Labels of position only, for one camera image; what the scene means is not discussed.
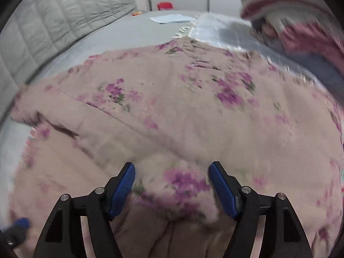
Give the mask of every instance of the bed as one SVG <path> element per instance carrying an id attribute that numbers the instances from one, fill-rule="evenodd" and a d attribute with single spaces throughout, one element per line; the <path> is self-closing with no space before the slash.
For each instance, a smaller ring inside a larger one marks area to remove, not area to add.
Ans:
<path id="1" fill-rule="evenodd" d="M 198 17 L 194 24 L 171 23 L 160 25 L 149 20 L 150 17 L 169 14 L 170 12 L 148 12 L 139 16 L 123 16 L 111 24 L 94 31 L 87 37 L 78 41 L 67 51 L 59 54 L 53 60 L 44 64 L 37 76 L 32 78 L 32 83 L 43 78 L 57 75 L 63 70 L 83 63 L 90 55 L 103 53 L 105 50 L 119 50 L 148 45 L 159 45 L 176 37 L 176 33 L 188 35 L 213 46 L 230 49 L 231 51 L 259 51 L 268 62 L 273 65 L 286 66 L 286 70 L 296 74 L 303 74 L 303 80 L 315 82 L 323 88 L 317 79 L 297 63 L 283 57 L 279 53 L 259 44 L 249 34 L 250 26 L 247 22 L 221 15 L 202 15 L 199 12 L 183 12 L 183 15 Z M 30 135 L 31 127 L 18 124 L 8 116 L 4 117 L 0 133 L 0 170 L 1 170 L 1 202 L 7 203 L 7 194 L 11 190 L 11 179 L 27 137 Z M 1 207 L 2 226 L 5 225 L 8 206 Z"/>

